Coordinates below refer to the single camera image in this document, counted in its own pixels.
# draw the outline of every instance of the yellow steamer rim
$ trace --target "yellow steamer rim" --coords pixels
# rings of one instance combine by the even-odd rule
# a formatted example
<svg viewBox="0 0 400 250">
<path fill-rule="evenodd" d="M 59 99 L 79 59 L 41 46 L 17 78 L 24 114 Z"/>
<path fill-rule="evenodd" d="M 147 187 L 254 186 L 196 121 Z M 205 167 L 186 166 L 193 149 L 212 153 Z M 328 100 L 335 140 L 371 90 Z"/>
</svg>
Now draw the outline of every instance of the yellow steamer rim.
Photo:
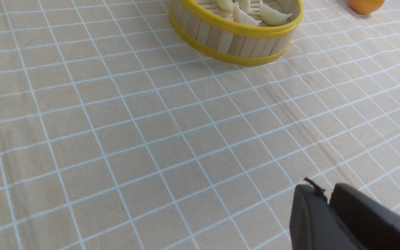
<svg viewBox="0 0 400 250">
<path fill-rule="evenodd" d="M 239 24 L 208 11 L 195 0 L 170 0 L 169 20 L 180 38 L 208 57 L 237 65 L 263 65 L 285 52 L 303 17 L 301 0 L 277 2 L 283 3 L 294 19 L 276 27 Z"/>
</svg>

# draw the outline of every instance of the orange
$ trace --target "orange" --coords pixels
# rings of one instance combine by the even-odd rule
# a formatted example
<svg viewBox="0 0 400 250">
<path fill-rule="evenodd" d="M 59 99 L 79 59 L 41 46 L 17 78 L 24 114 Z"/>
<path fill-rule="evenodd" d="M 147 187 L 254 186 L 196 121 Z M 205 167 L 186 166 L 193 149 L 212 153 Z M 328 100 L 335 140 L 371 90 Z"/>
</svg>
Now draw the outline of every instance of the orange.
<svg viewBox="0 0 400 250">
<path fill-rule="evenodd" d="M 348 4 L 357 13 L 367 15 L 378 10 L 385 0 L 349 0 Z"/>
</svg>

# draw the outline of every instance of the steamed dumpling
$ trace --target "steamed dumpling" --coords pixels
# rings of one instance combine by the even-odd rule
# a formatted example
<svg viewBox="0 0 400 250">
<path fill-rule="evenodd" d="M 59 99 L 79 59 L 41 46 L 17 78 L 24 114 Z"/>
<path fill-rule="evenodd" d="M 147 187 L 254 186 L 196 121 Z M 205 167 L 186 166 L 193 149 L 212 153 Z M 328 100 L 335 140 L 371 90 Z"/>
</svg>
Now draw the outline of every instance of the steamed dumpling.
<svg viewBox="0 0 400 250">
<path fill-rule="evenodd" d="M 232 0 L 217 0 L 217 5 L 222 10 L 230 10 L 232 8 Z"/>
<path fill-rule="evenodd" d="M 240 8 L 248 12 L 251 9 L 251 0 L 239 0 Z"/>
<path fill-rule="evenodd" d="M 232 19 L 234 19 L 234 22 L 239 23 L 239 24 L 246 24 L 250 26 L 257 26 L 259 25 L 260 21 L 254 20 L 251 16 L 246 14 L 243 10 L 240 9 L 238 2 L 235 2 L 232 5 Z"/>
<path fill-rule="evenodd" d="M 269 7 L 260 0 L 260 17 L 264 22 L 269 25 L 281 25 L 288 19 L 292 14 L 283 14 L 277 10 Z"/>
</svg>

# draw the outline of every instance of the beige tablecloth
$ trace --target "beige tablecloth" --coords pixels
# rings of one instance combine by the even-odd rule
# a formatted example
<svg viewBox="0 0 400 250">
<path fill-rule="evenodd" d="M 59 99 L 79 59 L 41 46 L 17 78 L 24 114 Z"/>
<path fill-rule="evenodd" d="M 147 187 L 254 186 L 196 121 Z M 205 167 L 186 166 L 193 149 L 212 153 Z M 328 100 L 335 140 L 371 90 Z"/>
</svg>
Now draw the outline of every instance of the beige tablecloth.
<svg viewBox="0 0 400 250">
<path fill-rule="evenodd" d="M 305 176 L 400 214 L 400 0 L 303 5 L 237 67 L 167 0 L 0 0 L 0 250 L 287 250 Z"/>
</svg>

